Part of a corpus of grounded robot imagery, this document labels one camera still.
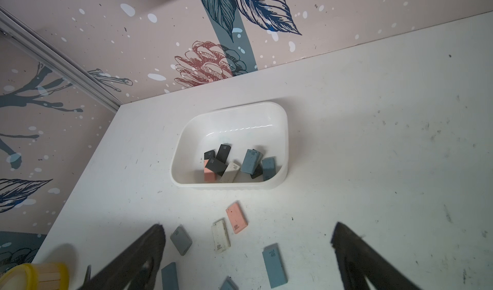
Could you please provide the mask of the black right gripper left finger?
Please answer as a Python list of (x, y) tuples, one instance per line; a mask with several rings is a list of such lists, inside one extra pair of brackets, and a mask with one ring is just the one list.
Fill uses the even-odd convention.
[(81, 289), (153, 289), (163, 258), (166, 235), (154, 224)]

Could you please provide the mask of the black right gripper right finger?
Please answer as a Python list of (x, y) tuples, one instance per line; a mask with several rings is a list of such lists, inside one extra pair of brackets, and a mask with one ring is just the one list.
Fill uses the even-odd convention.
[(345, 289), (418, 289), (347, 225), (338, 222), (331, 245), (334, 248)]

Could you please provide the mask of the white eraser bottom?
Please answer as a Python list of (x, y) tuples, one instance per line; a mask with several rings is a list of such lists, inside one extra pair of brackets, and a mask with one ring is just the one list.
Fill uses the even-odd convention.
[(235, 162), (229, 163), (220, 179), (220, 183), (233, 183), (240, 169), (241, 166)]

